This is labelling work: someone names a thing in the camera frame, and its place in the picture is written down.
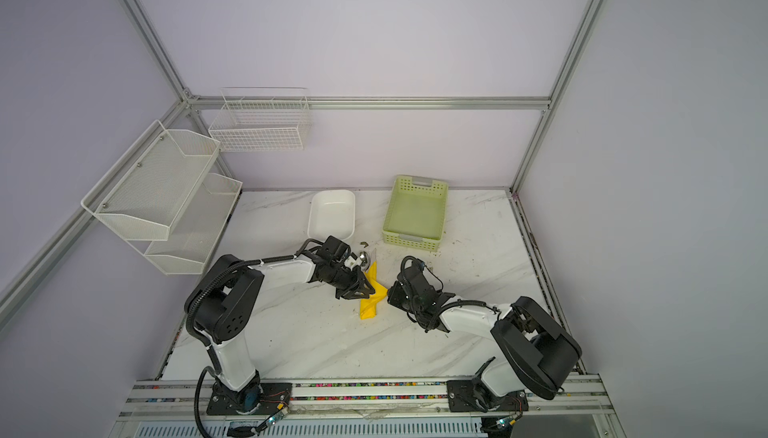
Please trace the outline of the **yellow paper napkin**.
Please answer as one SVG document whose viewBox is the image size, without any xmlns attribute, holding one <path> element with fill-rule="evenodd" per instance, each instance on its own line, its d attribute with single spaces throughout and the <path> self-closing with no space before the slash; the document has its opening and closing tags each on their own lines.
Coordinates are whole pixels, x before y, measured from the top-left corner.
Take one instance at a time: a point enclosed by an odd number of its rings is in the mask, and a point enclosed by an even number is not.
<svg viewBox="0 0 768 438">
<path fill-rule="evenodd" d="M 373 287 L 374 292 L 360 303 L 359 318 L 361 320 L 375 318 L 377 315 L 377 305 L 387 297 L 387 288 L 378 282 L 377 272 L 378 262 L 373 261 L 365 272 L 365 276 L 368 279 L 369 284 Z"/>
</svg>

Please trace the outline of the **spoon with green handle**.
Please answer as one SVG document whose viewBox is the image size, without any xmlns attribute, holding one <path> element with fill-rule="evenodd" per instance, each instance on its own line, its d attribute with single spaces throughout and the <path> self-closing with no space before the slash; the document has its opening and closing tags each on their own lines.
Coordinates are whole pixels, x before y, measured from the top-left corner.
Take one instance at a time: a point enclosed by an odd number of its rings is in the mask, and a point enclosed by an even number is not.
<svg viewBox="0 0 768 438">
<path fill-rule="evenodd" d="M 361 266 L 363 268 L 368 268 L 370 266 L 370 264 L 372 263 L 371 255 L 367 251 L 365 251 L 365 250 L 360 252 L 359 258 L 361 260 Z"/>
</svg>

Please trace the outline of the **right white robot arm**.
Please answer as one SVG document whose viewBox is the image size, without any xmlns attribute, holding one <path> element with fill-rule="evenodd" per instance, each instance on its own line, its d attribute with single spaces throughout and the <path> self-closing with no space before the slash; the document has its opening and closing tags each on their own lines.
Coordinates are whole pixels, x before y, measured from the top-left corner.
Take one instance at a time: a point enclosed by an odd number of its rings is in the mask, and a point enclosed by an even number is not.
<svg viewBox="0 0 768 438">
<path fill-rule="evenodd" d="M 582 356 L 572 335 L 531 297 L 506 309 L 464 299 L 430 284 L 427 270 L 424 261 L 404 257 L 387 302 L 426 333 L 466 333 L 497 347 L 471 378 L 448 382 L 450 410 L 523 413 L 528 392 L 554 399 Z"/>
</svg>

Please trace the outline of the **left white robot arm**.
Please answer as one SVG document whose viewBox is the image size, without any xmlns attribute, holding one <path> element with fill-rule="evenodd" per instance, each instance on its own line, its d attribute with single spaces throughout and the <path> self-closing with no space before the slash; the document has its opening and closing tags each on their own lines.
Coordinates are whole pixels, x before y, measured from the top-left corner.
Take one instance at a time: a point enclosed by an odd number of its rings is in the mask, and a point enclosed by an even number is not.
<svg viewBox="0 0 768 438">
<path fill-rule="evenodd" d="M 261 291 L 319 282 L 332 286 L 337 299 L 367 299 L 375 292 L 366 276 L 371 264 L 368 253 L 355 253 L 332 235 L 309 238 L 288 255 L 217 258 L 184 304 L 184 328 L 203 345 L 214 378 L 206 413 L 257 414 L 287 402 L 285 392 L 268 395 L 247 345 L 245 329 Z"/>
</svg>

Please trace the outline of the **white plastic cutlery tub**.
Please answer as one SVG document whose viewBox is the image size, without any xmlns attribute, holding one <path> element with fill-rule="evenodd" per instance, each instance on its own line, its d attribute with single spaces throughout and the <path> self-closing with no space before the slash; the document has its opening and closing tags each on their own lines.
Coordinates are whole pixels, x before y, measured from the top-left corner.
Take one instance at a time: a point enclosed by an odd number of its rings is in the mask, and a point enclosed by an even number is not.
<svg viewBox="0 0 768 438">
<path fill-rule="evenodd" d="M 356 196 L 351 190 L 323 190 L 310 202 L 307 236 L 324 240 L 334 236 L 348 240 L 355 232 Z"/>
</svg>

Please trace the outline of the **light green perforated basket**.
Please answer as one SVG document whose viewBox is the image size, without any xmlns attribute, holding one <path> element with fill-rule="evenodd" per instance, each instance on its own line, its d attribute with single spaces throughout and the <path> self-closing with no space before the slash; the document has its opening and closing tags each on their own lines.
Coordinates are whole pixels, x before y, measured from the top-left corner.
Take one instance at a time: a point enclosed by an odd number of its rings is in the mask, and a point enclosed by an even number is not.
<svg viewBox="0 0 768 438">
<path fill-rule="evenodd" d="M 448 191 L 442 180 L 396 176 L 382 226 L 384 242 L 436 252 L 444 234 Z"/>
</svg>

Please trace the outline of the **lower white mesh shelf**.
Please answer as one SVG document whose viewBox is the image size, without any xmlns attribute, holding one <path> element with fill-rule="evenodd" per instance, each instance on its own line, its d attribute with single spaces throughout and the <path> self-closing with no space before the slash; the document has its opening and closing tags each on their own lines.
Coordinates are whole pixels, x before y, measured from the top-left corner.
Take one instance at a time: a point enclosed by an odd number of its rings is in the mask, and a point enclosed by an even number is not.
<svg viewBox="0 0 768 438">
<path fill-rule="evenodd" d="M 170 238 L 152 242 L 144 257 L 166 275 L 203 273 L 241 190 L 241 181 L 208 173 Z"/>
</svg>

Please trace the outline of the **white mesh shelf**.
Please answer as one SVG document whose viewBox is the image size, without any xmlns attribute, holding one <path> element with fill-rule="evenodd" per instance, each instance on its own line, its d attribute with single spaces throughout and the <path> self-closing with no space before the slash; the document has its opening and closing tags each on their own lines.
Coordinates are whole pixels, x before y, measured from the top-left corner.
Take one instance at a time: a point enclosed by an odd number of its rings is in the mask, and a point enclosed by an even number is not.
<svg viewBox="0 0 768 438">
<path fill-rule="evenodd" d="M 170 238 L 152 242 L 144 257 L 166 275 L 203 273 L 241 190 L 241 181 L 208 173 Z"/>
<path fill-rule="evenodd" d="M 220 154 L 220 142 L 154 121 L 81 200 L 125 241 L 166 241 Z"/>
</svg>

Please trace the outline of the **upper white mesh shelf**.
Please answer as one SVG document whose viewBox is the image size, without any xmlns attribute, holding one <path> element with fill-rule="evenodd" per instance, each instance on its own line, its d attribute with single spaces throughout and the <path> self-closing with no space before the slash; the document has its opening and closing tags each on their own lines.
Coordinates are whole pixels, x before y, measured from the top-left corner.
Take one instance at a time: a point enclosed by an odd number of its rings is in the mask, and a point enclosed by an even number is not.
<svg viewBox="0 0 768 438">
<path fill-rule="evenodd" d="M 166 241 L 220 154 L 220 142 L 154 121 L 81 200 L 125 241 Z"/>
</svg>

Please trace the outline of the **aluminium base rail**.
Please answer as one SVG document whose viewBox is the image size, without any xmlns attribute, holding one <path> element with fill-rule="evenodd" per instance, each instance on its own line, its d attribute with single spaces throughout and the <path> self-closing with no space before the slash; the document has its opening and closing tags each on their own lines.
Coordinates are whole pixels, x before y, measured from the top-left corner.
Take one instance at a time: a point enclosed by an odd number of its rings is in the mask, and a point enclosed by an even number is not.
<svg viewBox="0 0 768 438">
<path fill-rule="evenodd" d="M 268 380 L 267 410 L 209 416 L 222 406 L 213 382 L 138 381 L 110 431 L 112 437 L 213 437 L 252 431 L 274 410 L 265 437 L 487 437 L 511 435 L 624 437 L 597 375 L 573 374 L 552 401 L 523 391 L 503 411 L 472 409 L 441 377 Z"/>
</svg>

